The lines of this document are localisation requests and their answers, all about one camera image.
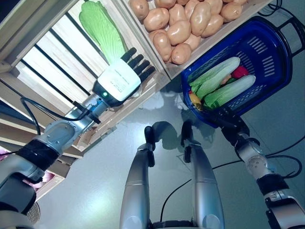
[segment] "cabbage leaf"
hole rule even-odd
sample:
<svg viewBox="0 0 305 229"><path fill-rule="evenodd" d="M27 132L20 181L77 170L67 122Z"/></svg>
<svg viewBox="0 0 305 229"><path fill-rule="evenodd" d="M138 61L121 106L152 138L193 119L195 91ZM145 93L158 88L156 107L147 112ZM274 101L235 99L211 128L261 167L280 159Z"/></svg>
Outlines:
<svg viewBox="0 0 305 229"><path fill-rule="evenodd" d="M123 38L99 1L83 3L79 19L86 32L101 48L108 64L113 63L126 52Z"/></svg>

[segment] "robotic arm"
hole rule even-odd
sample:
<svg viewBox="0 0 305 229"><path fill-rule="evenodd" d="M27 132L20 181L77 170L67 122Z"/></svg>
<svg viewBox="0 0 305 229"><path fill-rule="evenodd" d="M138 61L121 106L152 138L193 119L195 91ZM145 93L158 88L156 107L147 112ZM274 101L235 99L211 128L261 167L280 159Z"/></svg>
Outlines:
<svg viewBox="0 0 305 229"><path fill-rule="evenodd" d="M79 135L100 123L99 116L108 108L122 105L155 71L148 67L147 60L139 64L141 54L130 60L135 53L136 49L131 48L111 64L95 82L93 94L82 104L74 102L64 119L50 123L44 134L0 162L0 229L33 228L25 214L34 204L36 193L23 180L42 181L44 171ZM26 98L24 101L35 103Z"/></svg>
<svg viewBox="0 0 305 229"><path fill-rule="evenodd" d="M235 147L237 156L245 163L248 172L258 184L268 207L266 215L272 229L305 228L305 210L293 196L283 177L270 170L260 143L249 137L249 128L243 120L226 111L229 120L218 123L225 138Z"/></svg>

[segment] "green cabbage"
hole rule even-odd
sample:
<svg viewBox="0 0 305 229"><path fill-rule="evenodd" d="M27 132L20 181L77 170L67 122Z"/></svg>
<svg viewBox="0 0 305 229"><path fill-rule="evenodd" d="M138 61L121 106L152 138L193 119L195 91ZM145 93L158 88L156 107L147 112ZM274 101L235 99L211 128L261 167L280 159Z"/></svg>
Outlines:
<svg viewBox="0 0 305 229"><path fill-rule="evenodd" d="M254 75L243 76L242 78L230 83L204 98L204 106L215 109L238 96L255 83Z"/></svg>
<svg viewBox="0 0 305 229"><path fill-rule="evenodd" d="M99 1L83 3L79 18L86 32L100 46L109 64L127 51L124 40Z"/></svg>
<svg viewBox="0 0 305 229"><path fill-rule="evenodd" d="M200 99L213 92L219 87L221 81L239 66L239 62L238 57L231 57L211 68L190 83L192 92Z"/></svg>

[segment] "robot finger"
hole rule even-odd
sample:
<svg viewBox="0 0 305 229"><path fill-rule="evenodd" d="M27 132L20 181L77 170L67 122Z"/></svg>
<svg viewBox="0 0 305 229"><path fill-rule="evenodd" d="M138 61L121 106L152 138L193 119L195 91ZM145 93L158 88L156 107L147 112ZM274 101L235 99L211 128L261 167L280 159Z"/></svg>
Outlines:
<svg viewBox="0 0 305 229"><path fill-rule="evenodd" d="M127 63L129 59L132 57L132 55L134 55L136 52L137 52L136 48L131 48L121 57L121 59Z"/></svg>
<svg viewBox="0 0 305 229"><path fill-rule="evenodd" d="M141 79L141 82L143 82L144 80L147 79L147 77L152 74L155 71L155 67L150 67L149 69L147 69L145 72L143 72L141 75L139 75L139 78Z"/></svg>
<svg viewBox="0 0 305 229"><path fill-rule="evenodd" d="M143 55L137 55L136 58L134 58L133 60L131 60L129 63L127 63L131 68L134 68L142 59L143 59Z"/></svg>
<svg viewBox="0 0 305 229"><path fill-rule="evenodd" d="M139 75L148 65L149 65L149 61L148 60L145 60L143 61L138 67L136 67L134 69L134 72Z"/></svg>

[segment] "red vegetable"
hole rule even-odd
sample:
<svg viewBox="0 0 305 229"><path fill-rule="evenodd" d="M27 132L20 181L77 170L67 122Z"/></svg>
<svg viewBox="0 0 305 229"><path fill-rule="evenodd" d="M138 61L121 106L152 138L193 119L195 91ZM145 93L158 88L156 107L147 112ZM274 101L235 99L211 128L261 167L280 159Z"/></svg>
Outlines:
<svg viewBox="0 0 305 229"><path fill-rule="evenodd" d="M234 72L232 72L232 78L239 79L239 78L242 78L243 76L248 75L248 74L249 74L249 72L245 67L238 66L234 70Z"/></svg>

